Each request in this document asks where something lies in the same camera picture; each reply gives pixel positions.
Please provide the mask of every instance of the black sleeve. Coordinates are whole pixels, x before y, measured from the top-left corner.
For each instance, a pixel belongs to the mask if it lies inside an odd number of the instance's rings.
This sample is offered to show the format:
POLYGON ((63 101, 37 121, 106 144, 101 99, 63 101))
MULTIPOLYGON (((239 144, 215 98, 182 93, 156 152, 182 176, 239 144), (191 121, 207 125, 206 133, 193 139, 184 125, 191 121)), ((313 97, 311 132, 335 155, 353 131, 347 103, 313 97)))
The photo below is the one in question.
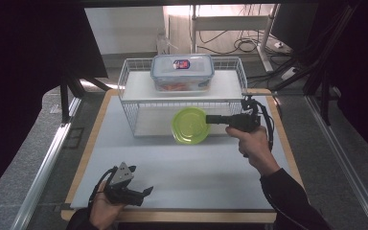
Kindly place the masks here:
POLYGON ((66 230, 98 230, 88 219, 88 209, 79 209, 70 219, 66 230))
POLYGON ((276 229, 331 229, 309 204, 307 194, 284 169, 261 178, 267 200, 277 212, 276 229))

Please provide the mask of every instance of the round lid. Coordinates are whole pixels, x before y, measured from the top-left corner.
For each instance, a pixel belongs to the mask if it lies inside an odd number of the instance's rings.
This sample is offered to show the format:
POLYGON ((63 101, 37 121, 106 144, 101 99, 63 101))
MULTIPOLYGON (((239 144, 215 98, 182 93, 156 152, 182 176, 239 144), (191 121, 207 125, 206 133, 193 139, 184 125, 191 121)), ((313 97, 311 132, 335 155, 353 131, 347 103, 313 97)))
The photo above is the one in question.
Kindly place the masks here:
POLYGON ((194 145, 202 142, 209 134, 210 126, 205 123, 205 111, 198 107, 185 107, 172 118, 172 134, 177 143, 194 145))

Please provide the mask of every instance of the hand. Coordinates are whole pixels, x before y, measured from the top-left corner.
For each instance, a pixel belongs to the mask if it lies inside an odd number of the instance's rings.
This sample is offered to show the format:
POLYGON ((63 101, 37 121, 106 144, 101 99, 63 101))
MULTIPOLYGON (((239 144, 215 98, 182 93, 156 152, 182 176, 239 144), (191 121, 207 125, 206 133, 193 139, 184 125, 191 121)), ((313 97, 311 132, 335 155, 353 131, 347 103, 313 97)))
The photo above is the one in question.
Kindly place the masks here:
POLYGON ((125 204, 111 204, 103 193, 105 182, 101 183, 100 188, 94 198, 89 221, 98 229, 107 229, 125 208, 125 204))
POLYGON ((239 139, 239 152, 248 156, 249 164, 255 167, 261 175, 268 176, 280 170, 268 148, 265 127, 259 126, 252 132, 243 132, 228 126, 226 132, 229 136, 239 139))

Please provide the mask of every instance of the white shelf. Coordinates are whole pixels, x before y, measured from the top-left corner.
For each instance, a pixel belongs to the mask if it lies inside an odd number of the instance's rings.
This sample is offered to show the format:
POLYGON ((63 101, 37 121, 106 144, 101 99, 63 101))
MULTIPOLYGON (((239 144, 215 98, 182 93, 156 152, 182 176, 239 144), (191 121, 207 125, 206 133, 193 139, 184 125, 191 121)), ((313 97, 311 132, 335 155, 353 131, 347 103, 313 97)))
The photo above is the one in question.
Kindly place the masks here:
POLYGON ((216 70, 206 92, 161 92, 154 87, 150 71, 132 71, 126 82, 123 102, 241 100, 242 90, 235 70, 216 70))

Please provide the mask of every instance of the wire basket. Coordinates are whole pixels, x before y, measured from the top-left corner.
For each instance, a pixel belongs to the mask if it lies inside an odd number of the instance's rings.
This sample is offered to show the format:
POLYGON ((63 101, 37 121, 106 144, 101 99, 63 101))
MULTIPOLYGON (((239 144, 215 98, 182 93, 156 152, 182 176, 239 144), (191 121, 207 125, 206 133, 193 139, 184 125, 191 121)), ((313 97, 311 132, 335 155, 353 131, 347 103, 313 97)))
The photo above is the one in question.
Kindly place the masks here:
MULTIPOLYGON (((172 135, 171 120, 187 106, 209 115, 232 115, 242 111, 247 83, 238 57, 213 57, 215 75, 207 93, 160 93, 150 77, 152 58, 128 58, 118 82, 119 98, 134 136, 172 135)), ((211 126, 210 135, 225 134, 226 125, 211 126)))

